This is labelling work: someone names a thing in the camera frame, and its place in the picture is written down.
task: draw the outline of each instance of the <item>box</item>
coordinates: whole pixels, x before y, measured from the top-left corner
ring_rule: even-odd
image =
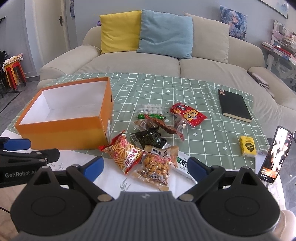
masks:
[[[252,137],[241,136],[239,139],[242,156],[255,157],[257,155],[254,139]]]
[[[32,149],[97,149],[108,145],[113,100],[108,77],[41,89],[15,127]]]

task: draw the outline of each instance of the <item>sofa backrest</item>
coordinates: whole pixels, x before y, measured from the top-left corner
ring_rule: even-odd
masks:
[[[101,26],[91,28],[82,44],[101,49]],[[234,37],[229,37],[228,63],[245,70],[249,70],[251,67],[265,66],[264,56],[260,48]]]
[[[265,67],[262,50],[246,41],[229,36],[228,63],[245,70],[251,67]]]

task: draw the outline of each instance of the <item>door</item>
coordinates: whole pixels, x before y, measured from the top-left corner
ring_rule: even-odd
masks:
[[[61,0],[33,0],[34,24],[43,65],[69,50]]]

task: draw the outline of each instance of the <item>small yellow package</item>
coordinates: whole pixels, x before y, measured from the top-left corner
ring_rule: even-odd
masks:
[[[254,139],[252,137],[241,136],[239,143],[242,149],[242,156],[255,157],[257,155]]]

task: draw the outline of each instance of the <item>phone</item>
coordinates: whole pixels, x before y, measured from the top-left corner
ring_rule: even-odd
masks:
[[[293,133],[282,126],[278,126],[272,145],[258,173],[258,177],[261,180],[267,183],[274,183],[289,153],[292,141]]]

